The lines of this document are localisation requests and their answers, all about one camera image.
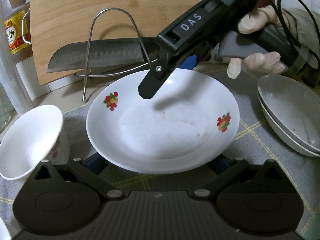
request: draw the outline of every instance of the bowl rim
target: bowl rim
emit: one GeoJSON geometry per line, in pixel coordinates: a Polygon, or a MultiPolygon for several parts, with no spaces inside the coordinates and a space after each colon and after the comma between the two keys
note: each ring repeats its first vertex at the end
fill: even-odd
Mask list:
{"type": "MultiPolygon", "coordinates": [[[[259,80],[258,80],[258,92],[259,92],[259,96],[261,97],[261,99],[262,99],[262,96],[261,96],[261,94],[260,94],[260,89],[261,89],[261,87],[260,87],[260,85],[259,85],[259,83],[261,84],[261,82],[265,82],[264,81],[264,79],[266,79],[266,78],[268,78],[268,77],[281,77],[281,78],[284,78],[284,79],[286,79],[286,80],[290,80],[291,82],[296,82],[296,83],[298,83],[299,84],[299,86],[303,86],[304,88],[306,88],[307,90],[308,90],[308,92],[310,92],[310,93],[312,93],[312,94],[315,94],[316,96],[318,96],[314,91],[312,91],[309,87],[307,87],[306,85],[304,85],[304,84],[302,84],[302,83],[300,83],[299,81],[297,81],[297,80],[295,80],[295,79],[292,79],[292,78],[289,78],[289,77],[286,77],[286,76],[281,76],[281,75],[273,75],[273,74],[269,74],[269,75],[265,75],[265,76],[263,76],[263,77],[261,77],[259,80]]],[[[268,105],[268,103],[266,102],[266,101],[264,101],[264,103],[266,104],[266,107],[267,108],[269,108],[270,109],[270,111],[271,111],[271,108],[270,108],[270,106],[268,105]]],[[[300,140],[300,141],[302,141],[303,143],[305,143],[308,147],[310,147],[311,149],[313,149],[313,150],[315,150],[317,153],[316,154],[320,154],[320,148],[317,148],[317,147],[314,147],[313,145],[311,145],[311,144],[309,144],[308,142],[306,142],[305,140],[303,140],[302,138],[300,138],[297,134],[295,134],[293,131],[291,131],[291,129],[289,129],[288,128],[288,126],[286,125],[286,124],[284,124],[280,119],[279,119],[279,117],[272,111],[272,113],[274,114],[274,116],[277,118],[277,120],[284,126],[284,127],[286,127],[289,131],[290,131],[290,133],[292,133],[293,135],[294,135],[294,137],[296,137],[298,140],[300,140]]]]}
{"type": "Polygon", "coordinates": [[[257,94],[258,94],[258,99],[259,102],[261,104],[261,107],[263,108],[264,112],[268,115],[268,117],[273,121],[273,123],[277,126],[277,128],[285,135],[287,136],[293,143],[295,143],[298,147],[302,148],[303,150],[305,150],[306,152],[310,153],[311,155],[314,155],[315,157],[320,157],[320,154],[311,152],[310,150],[306,149],[305,147],[303,147],[302,145],[300,145],[298,142],[296,142],[293,138],[291,138],[278,124],[277,122],[272,118],[272,116],[269,114],[269,112],[266,110],[265,106],[263,105],[262,102],[262,98],[260,96],[259,90],[257,90],[257,94]]]}
{"type": "MultiPolygon", "coordinates": [[[[57,139],[58,139],[58,137],[59,137],[59,135],[60,135],[60,133],[61,133],[61,131],[62,131],[62,127],[63,127],[63,122],[64,122],[64,120],[63,120],[63,113],[62,113],[62,111],[60,110],[60,108],[57,107],[57,106],[55,106],[55,105],[42,105],[42,106],[37,106],[37,107],[29,110],[28,112],[24,113],[24,114],[23,114],[22,116],[20,116],[20,117],[11,125],[11,127],[7,130],[7,132],[5,133],[5,135],[4,135],[3,138],[2,138],[2,141],[1,141],[1,142],[3,142],[3,140],[5,140],[6,136],[7,136],[7,137],[10,136],[10,134],[8,135],[8,132],[9,132],[9,130],[10,130],[12,127],[15,127],[15,126],[18,126],[18,125],[19,125],[19,120],[21,121],[23,117],[26,117],[26,115],[27,115],[28,113],[30,113],[30,112],[32,112],[32,111],[35,111],[35,109],[39,110],[39,108],[44,108],[44,107],[50,107],[50,108],[52,108],[52,109],[58,110],[58,111],[60,112],[60,118],[61,118],[61,120],[60,120],[60,129],[59,129],[59,132],[57,133],[56,138],[54,139],[54,142],[52,143],[50,149],[49,149],[46,153],[43,154],[43,156],[41,157],[41,159],[40,159],[39,161],[43,160],[43,158],[45,158],[45,157],[48,155],[48,153],[52,150],[54,144],[56,143],[56,141],[57,141],[57,139]]],[[[7,179],[7,180],[17,180],[17,179],[21,179],[21,178],[25,177],[26,175],[28,175],[29,173],[31,173],[31,172],[35,169],[35,167],[36,167],[37,165],[38,165],[38,163],[36,163],[31,169],[29,169],[29,170],[26,171],[25,173],[23,173],[23,174],[21,174],[21,175],[19,175],[19,176],[17,176],[17,177],[14,177],[14,178],[9,178],[9,177],[4,176],[4,175],[1,173],[1,170],[0,170],[0,175],[1,175],[2,178],[7,179]]]]}

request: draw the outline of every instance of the bamboo cutting board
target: bamboo cutting board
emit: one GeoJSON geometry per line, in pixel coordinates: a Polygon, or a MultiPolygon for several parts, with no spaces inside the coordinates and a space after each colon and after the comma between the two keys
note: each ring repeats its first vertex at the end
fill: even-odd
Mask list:
{"type": "MultiPolygon", "coordinates": [[[[40,85],[77,71],[47,73],[51,56],[62,46],[87,41],[95,15],[108,7],[127,10],[142,36],[155,37],[198,0],[31,0],[32,49],[40,85]]],[[[98,18],[92,40],[136,37],[130,19],[109,11],[98,18]]]]}

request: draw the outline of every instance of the gray bowl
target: gray bowl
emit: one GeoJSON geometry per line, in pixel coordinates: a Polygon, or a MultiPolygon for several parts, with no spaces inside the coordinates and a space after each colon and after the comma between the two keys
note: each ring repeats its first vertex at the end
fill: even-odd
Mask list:
{"type": "Polygon", "coordinates": [[[258,91],[268,113],[296,142],[320,154],[320,98],[304,84],[279,75],[258,81],[258,91]]]}

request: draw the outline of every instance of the knife blade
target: knife blade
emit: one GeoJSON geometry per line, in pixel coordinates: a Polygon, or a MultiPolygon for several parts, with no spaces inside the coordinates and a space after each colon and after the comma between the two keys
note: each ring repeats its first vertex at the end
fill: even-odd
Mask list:
{"type": "MultiPolygon", "coordinates": [[[[150,60],[156,58],[159,46],[153,37],[142,37],[150,60]]],[[[48,64],[48,73],[76,70],[85,67],[87,41],[67,44],[58,49],[48,64]]],[[[91,41],[89,68],[130,65],[147,61],[138,38],[91,41]]]]}

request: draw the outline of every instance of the hand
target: hand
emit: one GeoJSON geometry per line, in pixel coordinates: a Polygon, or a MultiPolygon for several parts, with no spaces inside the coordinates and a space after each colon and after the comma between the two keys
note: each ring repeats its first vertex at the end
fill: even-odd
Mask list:
{"type": "MultiPolygon", "coordinates": [[[[283,16],[286,25],[289,26],[286,15],[283,14],[283,16]]],[[[238,24],[238,30],[242,34],[249,34],[261,30],[267,23],[273,23],[281,27],[281,23],[271,5],[256,8],[245,15],[238,24]]],[[[243,60],[232,58],[227,70],[228,76],[236,79],[240,74],[241,65],[250,70],[267,74],[280,74],[284,71],[284,65],[280,63],[280,54],[275,51],[267,54],[255,53],[243,60]]]]}

